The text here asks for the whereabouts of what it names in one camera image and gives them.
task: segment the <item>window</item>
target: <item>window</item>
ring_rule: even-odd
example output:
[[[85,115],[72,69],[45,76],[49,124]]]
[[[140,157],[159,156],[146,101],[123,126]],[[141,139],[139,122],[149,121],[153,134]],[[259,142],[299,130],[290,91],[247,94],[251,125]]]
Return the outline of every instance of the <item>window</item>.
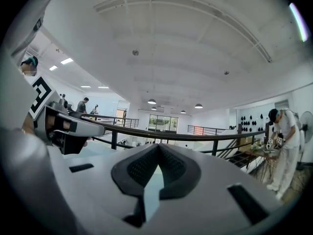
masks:
[[[172,117],[170,131],[177,131],[177,124],[178,124],[178,117]]]
[[[176,133],[177,126],[178,126],[178,117],[150,115],[149,131]]]

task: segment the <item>white pants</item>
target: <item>white pants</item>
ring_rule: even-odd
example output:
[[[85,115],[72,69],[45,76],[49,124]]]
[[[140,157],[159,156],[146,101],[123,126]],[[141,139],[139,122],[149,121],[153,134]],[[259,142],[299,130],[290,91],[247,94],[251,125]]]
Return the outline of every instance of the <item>white pants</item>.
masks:
[[[281,148],[277,168],[274,174],[272,186],[283,195],[289,188],[293,174],[297,167],[299,147],[292,149]]]

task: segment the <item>white shirt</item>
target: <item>white shirt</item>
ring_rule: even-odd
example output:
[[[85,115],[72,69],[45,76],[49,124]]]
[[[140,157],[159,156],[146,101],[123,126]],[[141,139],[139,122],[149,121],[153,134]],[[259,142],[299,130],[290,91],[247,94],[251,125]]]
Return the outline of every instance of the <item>white shirt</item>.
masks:
[[[292,126],[295,126],[295,133],[292,135],[292,137],[286,141],[284,144],[284,147],[286,149],[292,149],[300,145],[300,132],[299,128],[296,124],[295,117],[292,113],[292,111],[288,108],[282,109],[283,110],[283,116],[279,120],[279,122],[274,124],[274,132],[281,132],[284,135],[284,138],[288,135],[288,133],[291,130]]]

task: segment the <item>handrail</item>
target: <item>handrail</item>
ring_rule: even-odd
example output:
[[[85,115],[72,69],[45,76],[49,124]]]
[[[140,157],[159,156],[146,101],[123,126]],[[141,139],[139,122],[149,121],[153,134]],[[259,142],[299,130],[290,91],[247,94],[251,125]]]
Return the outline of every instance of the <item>handrail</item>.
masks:
[[[126,118],[126,117],[110,117],[110,116],[101,116],[98,114],[83,114],[82,117],[91,117],[91,118],[113,118],[113,119],[125,119],[125,120],[138,120],[137,118]]]
[[[205,129],[214,129],[214,130],[221,130],[221,131],[225,131],[225,130],[228,130],[228,129],[221,129],[221,128],[211,128],[211,127],[204,127],[204,126],[196,126],[196,125],[190,125],[188,124],[188,127],[191,126],[191,127],[198,127],[198,128],[205,128]]]
[[[149,132],[138,129],[131,129],[126,127],[115,126],[111,124],[105,124],[101,122],[97,122],[92,119],[85,119],[85,121],[100,124],[106,128],[108,131],[118,132],[122,134],[127,134],[131,136],[143,137],[143,138],[152,138],[152,139],[164,139],[164,140],[176,140],[176,141],[219,141],[219,140],[230,140],[230,139],[238,139],[238,138],[246,138],[251,136],[256,136],[260,134],[264,134],[265,131],[259,132],[250,132],[245,134],[234,134],[234,135],[219,135],[219,136],[194,136],[194,135],[186,135],[186,134],[172,134],[172,133],[161,133],[161,132]]]

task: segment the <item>fluorescent light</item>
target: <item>fluorescent light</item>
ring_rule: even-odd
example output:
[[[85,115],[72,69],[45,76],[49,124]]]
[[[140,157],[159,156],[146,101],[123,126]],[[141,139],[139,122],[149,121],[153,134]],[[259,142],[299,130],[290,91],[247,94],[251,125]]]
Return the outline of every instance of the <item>fluorescent light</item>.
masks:
[[[297,21],[302,41],[303,42],[307,41],[309,35],[305,29],[305,23],[300,12],[298,11],[297,7],[293,3],[289,5],[289,8],[291,9],[293,16],[295,17],[295,20]]]
[[[68,58],[66,60],[63,60],[61,64],[66,65],[67,63],[70,63],[70,62],[73,62],[73,60],[71,58]]]
[[[54,66],[52,66],[49,70],[51,70],[51,71],[53,71],[53,70],[55,70],[57,67],[54,65]]]

